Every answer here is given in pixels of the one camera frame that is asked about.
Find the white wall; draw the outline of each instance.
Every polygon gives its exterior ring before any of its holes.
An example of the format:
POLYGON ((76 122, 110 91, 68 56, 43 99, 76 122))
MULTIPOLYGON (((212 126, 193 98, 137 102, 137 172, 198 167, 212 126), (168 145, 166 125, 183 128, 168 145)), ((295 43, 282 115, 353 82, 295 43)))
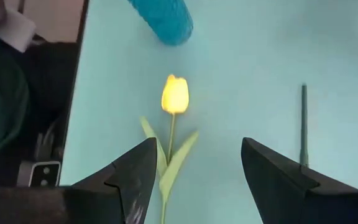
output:
MULTIPOLYGON (((19 0, 5 0, 18 8, 19 0)), ((25 0, 24 15, 37 25, 37 34, 48 41, 75 42, 83 0, 25 0)))

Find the yellow tulip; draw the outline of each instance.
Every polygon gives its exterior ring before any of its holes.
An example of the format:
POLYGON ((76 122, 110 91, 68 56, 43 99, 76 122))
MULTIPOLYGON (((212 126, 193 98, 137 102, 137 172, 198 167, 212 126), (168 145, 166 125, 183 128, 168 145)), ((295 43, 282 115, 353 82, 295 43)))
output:
POLYGON ((183 113, 189 105, 189 90, 184 78, 169 75, 161 97, 161 107, 170 114, 183 113))

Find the green stem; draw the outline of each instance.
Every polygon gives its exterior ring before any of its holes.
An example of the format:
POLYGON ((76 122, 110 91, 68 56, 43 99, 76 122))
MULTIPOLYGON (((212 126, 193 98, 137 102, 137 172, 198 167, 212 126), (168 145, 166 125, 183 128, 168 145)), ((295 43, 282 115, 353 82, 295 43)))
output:
POLYGON ((168 147, 168 158, 167 158, 167 163, 169 164, 169 162, 171 161, 172 158, 172 146, 173 146, 173 132, 175 129, 175 114, 172 114, 172 120, 171 120, 171 131, 170 131, 170 135, 169 135, 169 147, 168 147))
POLYGON ((161 212, 161 224, 165 224, 165 209, 167 208, 167 203, 162 202, 162 212, 161 212))

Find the blue object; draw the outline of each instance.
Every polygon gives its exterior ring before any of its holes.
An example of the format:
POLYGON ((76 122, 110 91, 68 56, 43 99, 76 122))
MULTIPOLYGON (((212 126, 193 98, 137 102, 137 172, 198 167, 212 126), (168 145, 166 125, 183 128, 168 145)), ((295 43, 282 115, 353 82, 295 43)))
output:
POLYGON ((167 45, 186 42, 193 30, 193 20, 183 0, 128 0, 167 45))

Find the tulip petal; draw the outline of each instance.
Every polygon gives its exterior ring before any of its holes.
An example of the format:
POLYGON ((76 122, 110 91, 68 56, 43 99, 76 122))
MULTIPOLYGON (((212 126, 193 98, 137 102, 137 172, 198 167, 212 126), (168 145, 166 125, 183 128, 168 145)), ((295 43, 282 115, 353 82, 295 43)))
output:
POLYGON ((165 170, 167 169, 167 158, 165 156, 165 152, 162 149, 160 140, 158 140, 157 135, 155 134, 152 127, 150 126, 146 117, 141 116, 140 123, 142 124, 142 128, 143 128, 143 131, 144 131, 146 137, 156 138, 156 140, 157 140, 157 171, 161 178, 164 175, 165 170))
POLYGON ((164 86, 161 107, 170 114, 184 113, 189 105, 189 90, 187 81, 169 75, 164 86))
POLYGON ((160 191, 162 194, 163 202, 167 202, 172 185, 178 175, 181 165, 183 161, 186 159, 187 154, 189 153, 191 147, 198 139, 198 131, 195 131, 179 148, 179 150, 173 155, 167 170, 164 175, 160 179, 160 191))

